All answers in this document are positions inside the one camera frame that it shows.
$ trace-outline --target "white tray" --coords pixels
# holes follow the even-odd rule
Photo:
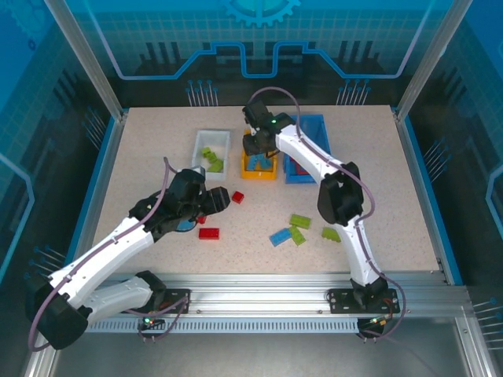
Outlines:
[[[207,169],[210,163],[203,157],[201,151],[209,147],[217,157],[223,160],[223,171],[221,173],[210,173]],[[221,130],[200,130],[197,131],[196,146],[192,154],[192,166],[202,166],[206,169],[207,181],[225,181],[229,163],[230,131]]]

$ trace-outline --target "acrylic wall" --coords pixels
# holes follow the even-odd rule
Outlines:
[[[24,278],[66,254],[110,115],[43,2],[0,1],[0,364],[28,355]]]
[[[397,104],[451,0],[68,4],[130,107],[241,105],[265,85],[301,104]]]
[[[461,278],[475,304],[491,296],[503,300],[502,17],[498,0],[472,3],[409,114]],[[494,326],[483,331],[499,332],[499,323],[486,320],[483,325]]]

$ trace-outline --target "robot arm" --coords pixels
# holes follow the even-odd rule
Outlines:
[[[358,227],[370,259],[365,257],[356,231],[355,222],[363,212],[362,188],[326,161],[333,161],[357,177],[358,167],[354,163],[343,164],[333,158],[304,134],[302,142],[295,121],[284,113],[272,115],[261,101],[251,102],[244,107],[243,113],[245,122],[251,127],[251,133],[243,139],[247,155],[279,150],[291,156],[317,182],[320,188],[318,211],[341,237],[349,259],[355,298],[365,307],[370,297],[387,290],[387,282],[369,265],[371,261],[377,267],[361,222]],[[309,144],[318,155],[304,143]]]
[[[61,350],[72,344],[89,324],[126,309],[139,308],[143,313],[160,309],[167,301],[164,297],[166,287],[149,271],[138,273],[121,284],[96,288],[125,261],[165,234],[176,231],[181,221],[195,221],[199,216],[221,212],[230,203],[225,188],[206,190],[202,168],[199,171],[184,169],[174,176],[153,216],[145,224],[116,239],[145,218],[158,194],[140,200],[112,233],[72,264],[52,273],[48,279],[34,276],[28,281],[26,314],[33,321],[44,300],[74,267],[88,259],[99,247],[113,241],[83,264],[44,310],[37,328],[55,349]]]

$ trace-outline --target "cable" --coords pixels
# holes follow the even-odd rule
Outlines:
[[[131,226],[130,228],[126,229],[124,232],[120,233],[118,236],[115,237],[115,241],[120,240],[124,236],[127,236],[129,233],[133,232],[134,230],[138,229],[140,226],[145,224],[157,211],[157,208],[159,208],[160,203],[163,200],[164,193],[166,192],[166,187],[167,187],[167,179],[169,177],[169,170],[170,170],[170,164],[167,160],[167,157],[163,158],[164,164],[166,166],[166,170],[164,172],[164,180],[163,180],[163,186],[162,189],[160,190],[160,195],[157,198],[156,203],[153,205],[152,209],[150,212],[147,213],[147,215],[141,219],[137,224]],[[42,351],[45,348],[47,348],[50,344],[46,343],[40,347],[35,346],[35,333],[37,331],[37,327],[40,322],[40,318],[42,317],[42,314],[44,311],[47,309],[47,306],[49,303],[52,301],[54,296],[56,296],[57,292],[69,281],[72,280],[72,276],[74,276],[91,258],[96,256],[97,254],[101,253],[104,249],[106,249],[108,246],[114,243],[114,240],[110,239],[107,242],[103,243],[100,247],[98,247],[95,251],[92,253],[89,253],[82,261],[80,261],[69,273],[66,277],[64,277],[61,282],[47,295],[46,299],[44,302],[40,305],[39,310],[35,314],[35,318],[33,319],[33,322],[31,323],[30,327],[30,334],[28,335],[28,349],[31,352],[38,352]]]
[[[366,332],[368,334],[371,334],[371,335],[374,335],[376,336],[376,339],[379,339],[379,338],[383,338],[378,332],[375,332],[375,331],[371,331],[371,330],[364,330],[363,332]],[[441,375],[435,370],[433,369],[421,356],[419,356],[416,351],[414,351],[412,348],[410,348],[406,343],[404,342],[400,342],[399,340],[396,340],[395,338],[392,338],[391,336],[389,337],[386,337],[387,340],[389,340],[390,342],[396,344],[397,346],[401,346],[403,348],[405,348],[407,351],[409,351],[412,355],[415,356],[415,358],[420,362],[422,363],[422,365],[428,369],[433,375],[437,376],[437,377],[441,377]]]
[[[170,165],[169,161],[168,161],[167,165],[168,165],[168,167],[170,168],[171,173],[177,174],[178,170],[176,170],[175,168],[173,168],[173,166],[172,166],[172,165]]]
[[[178,314],[176,315],[176,317],[174,318],[173,322],[170,324],[170,326],[167,328],[167,330],[165,332],[163,332],[162,334],[160,335],[156,335],[156,336],[152,336],[150,337],[152,339],[152,341],[155,342],[155,340],[161,340],[162,338],[164,338],[166,335],[168,335],[171,330],[173,330],[174,326],[176,325],[176,323],[178,322],[178,319],[180,318],[180,316],[182,315],[183,313],[183,310],[185,309],[185,306],[187,305],[187,302],[189,300],[187,299],[187,297],[182,297],[180,298],[175,304],[171,305],[171,306],[168,306],[166,309],[163,309],[163,310],[160,310],[159,312],[157,313],[149,313],[149,316],[150,317],[156,317],[156,316],[159,316],[161,314],[164,314],[164,313],[167,313],[169,312],[170,310],[176,308],[178,305],[182,304],[182,307],[180,308],[180,310],[178,311]],[[135,315],[140,315],[140,317],[145,317],[145,314],[144,313],[140,313],[140,312],[135,312],[134,310],[126,310],[128,313],[132,313],[132,314],[135,314]],[[140,336],[141,338],[143,338],[143,341],[149,339],[149,337],[146,337],[143,335],[143,333],[141,332],[141,329],[138,328],[138,336]]]
[[[325,159],[325,157],[319,152],[317,151],[315,148],[313,148],[308,142],[306,142],[306,140],[303,138],[303,132],[302,130],[300,129],[300,106],[299,106],[299,102],[296,100],[295,97],[293,97],[293,94],[291,94],[290,92],[288,92],[287,90],[283,89],[283,88],[280,88],[278,86],[266,86],[262,89],[259,89],[257,90],[256,92],[254,92],[252,94],[252,96],[250,97],[250,99],[248,100],[248,103],[250,101],[252,101],[255,97],[257,97],[259,94],[263,93],[263,92],[266,92],[266,91],[269,91],[269,90],[273,90],[273,91],[277,91],[277,92],[281,92],[283,94],[286,94],[288,97],[290,97],[290,99],[293,101],[293,103],[295,104],[296,106],[296,109],[297,109],[297,119],[296,119],[296,131],[297,131],[297,135],[299,136],[299,140],[311,151],[313,152],[318,158],[320,158],[322,161],[324,161],[325,163],[329,164],[330,166],[332,167],[335,167],[337,170],[340,170],[342,171],[344,174],[346,174],[349,178],[351,178],[353,181],[355,181],[356,183],[358,183],[360,185],[360,187],[362,187],[363,191],[365,191],[365,194],[367,194],[367,196],[369,197],[369,200],[370,200],[370,210],[368,213],[364,214],[363,216],[361,216],[360,218],[358,218],[355,222],[354,222],[354,227],[356,228],[356,233],[358,234],[358,240],[360,241],[360,244],[362,245],[362,250],[363,250],[363,254],[365,255],[365,258],[367,259],[367,263],[369,263],[370,265],[370,268],[381,278],[385,279],[388,283],[391,283],[393,285],[395,285],[398,290],[400,291],[400,294],[402,295],[402,302],[403,302],[403,306],[402,306],[402,312],[400,313],[400,317],[398,318],[397,320],[397,323],[395,324],[395,326],[393,326],[393,328],[391,328],[391,330],[389,330],[386,334],[383,334],[379,337],[379,339],[385,339],[386,337],[388,337],[389,335],[391,335],[393,332],[395,332],[395,330],[398,328],[398,326],[401,324],[401,322],[403,321],[403,317],[406,315],[406,307],[407,307],[407,300],[406,300],[406,293],[403,291],[403,288],[400,284],[398,284],[396,281],[394,281],[393,279],[391,279],[390,277],[387,277],[386,275],[384,275],[372,262],[371,258],[370,258],[370,255],[369,255],[369,252],[367,251],[367,248],[365,246],[365,242],[363,242],[363,235],[362,235],[362,231],[360,230],[360,227],[359,227],[359,224],[360,222],[362,222],[363,220],[365,220],[366,218],[369,218],[370,216],[373,215],[375,209],[376,209],[376,201],[372,195],[372,193],[370,192],[370,189],[367,187],[367,185],[365,183],[363,183],[360,178],[356,177],[354,174],[352,174],[350,171],[344,169],[342,166],[340,166],[339,164],[337,163],[334,163],[331,159]]]

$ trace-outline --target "lime green lego brick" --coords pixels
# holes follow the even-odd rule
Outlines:
[[[214,152],[208,153],[206,158],[210,163],[216,163],[218,160],[217,155]]]
[[[220,173],[221,171],[223,171],[223,161],[217,159],[214,163],[212,163],[207,171],[209,171],[210,173]]]
[[[303,229],[309,229],[309,227],[311,226],[311,219],[305,218],[304,216],[299,216],[298,214],[293,214],[290,218],[290,225],[294,225]]]
[[[290,234],[292,234],[292,240],[296,243],[297,246],[302,245],[304,242],[306,242],[306,239],[296,226],[291,226],[289,230]]]
[[[321,232],[321,236],[323,238],[326,238],[331,241],[340,242],[339,233],[335,229],[332,229],[332,228],[323,228],[323,232]]]
[[[203,157],[206,157],[210,153],[211,149],[209,147],[204,147],[203,149],[201,149],[201,154],[203,155]]]

